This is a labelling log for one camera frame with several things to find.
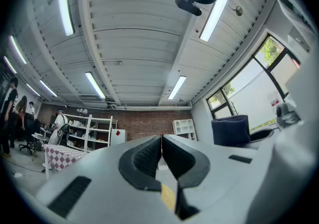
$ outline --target tree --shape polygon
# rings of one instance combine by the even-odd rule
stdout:
[[[224,91],[226,93],[226,95],[228,96],[230,93],[235,92],[235,88],[231,87],[231,84],[227,84],[226,87],[224,88]],[[226,100],[224,99],[224,96],[222,94],[221,91],[218,91],[215,95],[213,95],[210,99],[209,99],[210,103],[215,103],[215,102],[219,102],[220,104],[223,104],[226,102]]]
[[[265,54],[264,61],[268,62],[268,65],[271,65],[283,51],[283,47],[276,43],[273,39],[268,38],[260,51]]]

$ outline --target long hair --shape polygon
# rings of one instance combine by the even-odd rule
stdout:
[[[22,113],[25,114],[26,111],[26,103],[27,103],[27,99],[26,96],[23,96],[22,99],[19,101],[19,103],[17,103],[15,109],[18,113]]]

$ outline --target white shelf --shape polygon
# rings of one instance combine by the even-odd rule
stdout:
[[[106,142],[106,141],[99,141],[99,140],[92,140],[92,139],[88,139],[88,141],[109,144],[109,142]]]
[[[78,136],[75,136],[75,135],[70,135],[71,137],[74,137],[76,139],[81,139],[81,140],[85,140],[85,138],[83,137],[78,137]],[[90,142],[99,142],[99,143],[106,143],[106,144],[109,144],[109,142],[106,142],[106,141],[99,141],[99,140],[96,140],[96,139],[88,139],[88,141]]]
[[[116,124],[116,120],[110,119],[110,118],[92,118],[92,121],[98,122],[98,123],[110,123]]]
[[[65,114],[65,116],[73,118],[75,120],[88,120],[89,117],[82,117],[82,116],[76,116],[76,115],[70,115],[70,114]]]
[[[91,131],[102,132],[102,133],[108,133],[108,132],[110,132],[109,130],[99,129],[99,128],[90,128],[90,130],[91,130]]]
[[[85,122],[85,127],[70,125],[70,129],[73,129],[73,128],[74,129],[83,129],[85,131],[84,137],[79,137],[79,136],[76,136],[76,135],[70,135],[70,137],[76,138],[76,139],[80,139],[80,140],[84,140],[84,148],[86,150],[78,148],[78,147],[75,147],[75,146],[68,145],[71,148],[82,150],[82,151],[87,151],[87,152],[94,151],[96,144],[93,144],[92,145],[93,149],[89,150],[87,148],[88,141],[94,142],[94,143],[103,143],[103,144],[106,144],[107,146],[110,145],[109,142],[111,141],[111,130],[113,129],[112,125],[115,124],[115,128],[116,128],[117,127],[117,123],[118,123],[117,120],[113,119],[113,116],[111,116],[111,118],[94,118],[94,117],[92,117],[91,114],[88,117],[82,117],[82,116],[76,116],[76,115],[70,115],[70,114],[66,114],[66,116],[69,119],[72,119],[72,120],[84,121]],[[106,128],[108,128],[108,129],[100,129],[100,128],[98,128],[100,123],[107,124]],[[94,139],[89,139],[89,137],[90,137],[89,133],[91,133],[91,132],[94,132],[94,135],[91,134],[93,137],[97,137],[96,136],[97,132],[106,133],[107,134],[106,137],[108,138],[108,141],[99,141],[99,140],[96,140],[95,138]]]
[[[71,137],[74,137],[74,138],[77,138],[77,139],[82,139],[82,140],[85,140],[85,138],[83,137],[79,137],[79,136],[76,136],[76,135],[70,135]]]
[[[175,135],[187,134],[188,139],[197,140],[192,119],[173,120],[173,131]]]
[[[86,127],[84,126],[74,126],[74,125],[69,125],[69,126],[86,130]]]

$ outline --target person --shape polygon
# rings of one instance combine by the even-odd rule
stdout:
[[[25,131],[24,128],[24,116],[26,113],[26,103],[27,98],[23,96],[22,99],[17,103],[16,107],[14,108],[14,113],[18,115],[18,121],[16,123],[16,138],[20,141],[20,138]]]
[[[57,145],[59,143],[59,136],[58,131],[62,128],[63,125],[68,123],[68,118],[64,115],[64,111],[62,109],[58,110],[57,117],[55,119],[54,124],[52,127],[54,128],[54,131],[52,135],[50,136],[49,144],[55,144]],[[51,160],[48,162],[48,168],[52,169],[51,167]]]
[[[31,108],[31,114],[34,116],[34,115],[35,115],[35,112],[34,112],[33,102],[31,101],[31,102],[29,103],[29,105],[30,105],[30,108]]]
[[[11,132],[12,122],[14,121],[13,109],[17,101],[18,92],[16,90],[18,86],[17,77],[13,77],[10,80],[11,92],[8,96],[7,101],[4,103],[2,113],[0,115],[0,129],[1,129],[1,145],[3,149],[3,157],[10,158],[10,148],[9,148],[9,134]],[[14,138],[10,140],[11,146],[14,146]]]

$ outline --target white cabinet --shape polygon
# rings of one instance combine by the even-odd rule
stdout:
[[[113,129],[111,133],[111,145],[127,142],[128,134],[125,129]]]
[[[175,135],[185,135],[188,139],[197,141],[192,119],[173,120],[173,130]]]

